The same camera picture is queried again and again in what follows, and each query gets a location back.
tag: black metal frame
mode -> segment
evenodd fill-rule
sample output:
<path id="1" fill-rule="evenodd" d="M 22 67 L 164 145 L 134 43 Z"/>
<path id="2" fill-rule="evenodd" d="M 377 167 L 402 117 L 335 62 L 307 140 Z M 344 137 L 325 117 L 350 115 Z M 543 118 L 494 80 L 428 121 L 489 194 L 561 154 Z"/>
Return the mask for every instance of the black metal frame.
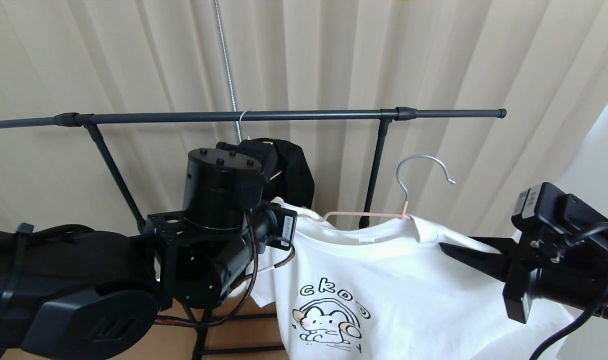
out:
<path id="1" fill-rule="evenodd" d="M 11 128 L 27 128 L 33 126 L 51 126 L 59 125 L 66 127 L 83 126 L 88 131 L 91 139 L 93 139 L 97 149 L 115 183 L 119 187 L 124 200 L 128 204 L 135 221 L 137 229 L 141 232 L 146 224 L 142 217 L 132 194 L 121 176 L 117 164 L 115 164 L 108 146 L 103 139 L 97 125 L 100 124 L 135 124 L 135 123 L 209 123 L 209 122 L 233 122 L 238 121 L 242 116 L 242 112 L 160 112 L 160 113 L 136 113 L 136 114 L 79 114 L 77 112 L 67 112 L 54 117 L 43 118 L 25 118 L 17 120 L 0 120 L 0 129 Z M 379 165 L 381 164 L 382 154 L 384 152 L 384 143 L 388 127 L 392 121 L 406 121 L 416 118 L 454 118 L 454 117 L 496 117 L 503 118 L 506 116 L 505 109 L 485 109 L 485 110 L 418 110 L 411 107 L 396 107 L 395 109 L 379 109 L 379 110 L 311 110 L 311 111 L 249 111 L 244 114 L 244 121 L 303 121 L 303 120 L 359 120 L 359 119 L 378 119 L 379 129 L 377 130 L 377 143 L 375 144 L 375 152 L 373 156 L 372 168 L 370 170 L 370 178 L 368 180 L 368 190 L 366 191 L 366 200 L 364 203 L 364 212 L 370 211 L 372 205 L 375 184 L 377 175 L 379 174 Z M 359 219 L 359 228 L 367 228 L 370 223 L 368 216 L 362 216 Z M 186 315 L 190 319 L 195 319 L 192 310 L 183 305 Z M 233 317 L 232 321 L 250 320 L 250 319 L 266 319 L 276 318 L 277 314 L 251 314 L 238 315 Z M 204 309 L 201 321 L 211 322 L 217 320 L 218 317 L 212 316 L 211 309 Z M 208 336 L 208 328 L 196 328 L 197 340 L 192 353 L 193 360 L 201 360 L 204 355 L 219 355 L 219 354 L 241 354 L 255 353 L 262 351 L 278 351 L 284 350 L 283 345 L 277 346 L 256 346 L 245 348 L 226 348 L 205 350 L 206 337 Z"/>

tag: beige curtain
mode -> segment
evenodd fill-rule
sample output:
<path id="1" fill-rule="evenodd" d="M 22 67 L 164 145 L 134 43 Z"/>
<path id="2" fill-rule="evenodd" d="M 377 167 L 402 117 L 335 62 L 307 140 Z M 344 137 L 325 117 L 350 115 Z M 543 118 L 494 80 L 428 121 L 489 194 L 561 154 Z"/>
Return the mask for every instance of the beige curtain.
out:
<path id="1" fill-rule="evenodd" d="M 393 123 L 373 210 L 510 235 L 522 189 L 553 181 L 608 102 L 608 0 L 221 0 L 238 110 L 506 108 L 505 119 Z M 0 120 L 62 112 L 229 111 L 210 0 L 0 1 Z M 363 207 L 377 121 L 245 123 L 304 148 L 314 208 Z M 103 125 L 144 214 L 182 205 L 186 153 L 233 123 Z M 135 233 L 83 129 L 0 130 L 0 229 Z M 338 219 L 356 228 L 356 218 Z"/>

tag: black garment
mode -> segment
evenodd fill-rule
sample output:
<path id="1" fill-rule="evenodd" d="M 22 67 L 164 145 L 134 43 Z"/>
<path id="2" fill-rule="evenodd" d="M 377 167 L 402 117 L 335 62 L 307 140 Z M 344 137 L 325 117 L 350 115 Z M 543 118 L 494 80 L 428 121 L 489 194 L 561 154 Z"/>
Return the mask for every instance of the black garment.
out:
<path id="1" fill-rule="evenodd" d="M 270 201 L 276 197 L 295 207 L 309 208 L 313 205 L 315 181 L 308 168 L 304 150 L 290 141 L 269 139 L 244 140 L 239 145 L 225 142 L 217 144 L 218 149 L 235 150 L 238 153 L 258 159 L 265 169 L 268 184 L 264 187 L 262 199 Z M 274 161 L 274 150 L 277 153 L 277 164 L 271 170 Z"/>

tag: wooden floor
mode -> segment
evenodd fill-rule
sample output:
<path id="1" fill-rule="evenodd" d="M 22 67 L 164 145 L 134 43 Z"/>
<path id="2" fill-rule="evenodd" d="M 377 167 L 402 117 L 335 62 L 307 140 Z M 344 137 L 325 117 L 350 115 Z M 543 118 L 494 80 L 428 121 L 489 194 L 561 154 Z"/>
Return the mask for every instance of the wooden floor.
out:
<path id="1" fill-rule="evenodd" d="M 220 308 L 214 311 L 214 316 L 228 313 L 238 298 L 229 298 Z M 274 313 L 274 304 L 259 308 L 249 299 L 239 314 Z M 182 306 L 174 303 L 173 307 L 162 314 L 186 317 Z M 194 311 L 199 319 L 201 311 Z M 135 346 L 114 357 L 114 360 L 190 360 L 197 334 L 192 328 L 156 326 Z M 231 347 L 276 346 L 281 344 L 277 319 L 247 319 L 229 321 L 224 325 L 211 328 L 206 338 L 206 349 L 225 349 Z M 39 356 L 24 353 L 18 349 L 9 349 L 2 360 L 40 360 Z M 287 360 L 286 351 L 266 351 L 258 353 L 208 355 L 203 360 Z"/>

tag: metal hook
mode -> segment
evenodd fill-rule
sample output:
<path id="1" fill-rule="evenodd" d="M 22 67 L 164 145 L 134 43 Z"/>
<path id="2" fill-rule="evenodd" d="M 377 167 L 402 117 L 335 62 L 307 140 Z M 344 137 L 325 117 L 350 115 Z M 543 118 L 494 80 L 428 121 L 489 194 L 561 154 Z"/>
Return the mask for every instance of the metal hook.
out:
<path id="1" fill-rule="evenodd" d="M 251 139 L 251 135 L 242 127 L 242 117 L 244 117 L 244 114 L 247 112 L 249 112 L 249 110 L 242 112 L 242 114 L 239 116 L 239 120 L 237 121 L 237 127 L 240 129 L 240 132 L 238 133 L 240 143 L 242 142 L 242 132 L 246 133 L 249 140 Z"/>
<path id="2" fill-rule="evenodd" d="M 448 168 L 446 168 L 445 164 L 443 162 L 441 162 L 440 159 L 431 156 L 431 155 L 424 155 L 423 153 L 419 153 L 418 155 L 412 155 L 407 157 L 406 159 L 403 159 L 402 161 L 399 162 L 399 164 L 397 165 L 397 182 L 399 183 L 399 186 L 402 187 L 402 189 L 404 189 L 404 193 L 406 194 L 406 203 L 408 203 L 408 188 L 406 188 L 406 186 L 404 185 L 404 183 L 402 182 L 401 178 L 399 177 L 399 170 L 402 168 L 402 165 L 412 159 L 416 159 L 416 158 L 427 158 L 427 159 L 431 159 L 434 162 L 436 162 L 437 164 L 439 164 L 439 166 L 441 166 L 441 169 L 444 171 L 444 175 L 446 176 L 446 180 L 448 180 L 448 182 L 450 182 L 451 184 L 455 184 L 455 180 L 452 180 L 452 178 L 450 178 L 450 175 L 448 175 Z"/>

